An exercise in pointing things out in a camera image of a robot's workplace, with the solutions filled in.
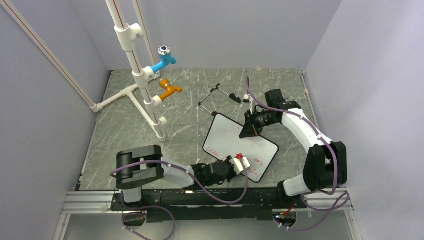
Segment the small black-framed whiteboard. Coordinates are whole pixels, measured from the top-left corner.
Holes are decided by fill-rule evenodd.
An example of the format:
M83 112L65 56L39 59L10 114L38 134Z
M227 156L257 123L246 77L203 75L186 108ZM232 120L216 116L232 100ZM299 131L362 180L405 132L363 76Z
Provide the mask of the small black-framed whiteboard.
M228 156L242 154L247 158L250 167L247 177L258 183L264 177L271 162L276 157L279 146L262 137L239 138L243 126L229 117L217 113L212 121L202 149L207 154L224 161Z

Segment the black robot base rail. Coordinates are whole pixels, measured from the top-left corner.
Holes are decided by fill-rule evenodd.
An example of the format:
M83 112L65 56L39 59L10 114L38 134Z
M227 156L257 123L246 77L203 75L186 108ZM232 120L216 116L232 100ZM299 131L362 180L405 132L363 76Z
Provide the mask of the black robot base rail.
M112 197L110 209L113 212L125 212L141 207L153 206L146 210L147 223L162 223L171 217L177 221L189 220L232 220L255 219L271 220L274 215L288 211L291 217L298 209L306 205L299 196L283 199L275 187L248 188L244 198L235 204L224 204L212 199L202 190L182 189L144 189L142 199L135 203L122 204L120 193Z

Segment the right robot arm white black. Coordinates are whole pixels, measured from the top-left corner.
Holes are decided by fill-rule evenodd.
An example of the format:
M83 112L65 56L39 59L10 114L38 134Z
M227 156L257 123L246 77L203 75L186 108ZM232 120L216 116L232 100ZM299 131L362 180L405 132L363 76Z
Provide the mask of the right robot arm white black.
M288 128L305 149L307 156L300 175L278 183L276 203L289 207L295 197L330 188L332 192L347 183L347 148L341 142L332 141L320 132L306 117L296 101L286 100L280 89L265 94L266 106L245 114L245 123L239 138L259 137L264 127L282 124Z

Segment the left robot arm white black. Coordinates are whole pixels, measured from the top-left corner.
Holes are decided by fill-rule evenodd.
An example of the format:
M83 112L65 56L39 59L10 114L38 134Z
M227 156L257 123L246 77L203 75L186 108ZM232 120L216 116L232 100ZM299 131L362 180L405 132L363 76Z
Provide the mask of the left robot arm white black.
M241 158L231 156L210 164L183 165L165 158L159 145L148 145L117 153L116 169L110 176L123 193L124 204L137 210L144 203L143 186L155 181L164 180L190 191L205 190L230 182L246 169Z

